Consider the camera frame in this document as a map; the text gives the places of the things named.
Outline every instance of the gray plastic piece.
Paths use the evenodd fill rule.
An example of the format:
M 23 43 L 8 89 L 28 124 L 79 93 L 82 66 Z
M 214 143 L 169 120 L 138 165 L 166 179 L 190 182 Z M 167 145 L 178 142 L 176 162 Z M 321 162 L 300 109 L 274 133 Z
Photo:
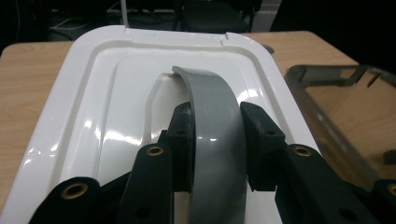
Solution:
M 242 224 L 247 156 L 239 104 L 220 76 L 174 66 L 190 93 L 195 119 L 195 166 L 189 223 Z

